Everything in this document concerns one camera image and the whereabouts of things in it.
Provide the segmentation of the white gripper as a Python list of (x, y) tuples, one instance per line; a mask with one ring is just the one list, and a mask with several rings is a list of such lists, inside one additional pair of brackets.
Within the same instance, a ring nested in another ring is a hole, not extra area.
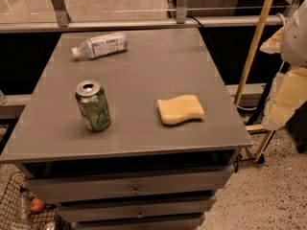
[(278, 130), (307, 102), (307, 0), (287, 20), (284, 28), (262, 43), (260, 51), (270, 55), (281, 52), (284, 61), (296, 65), (286, 74), (276, 74), (265, 106), (263, 127)]

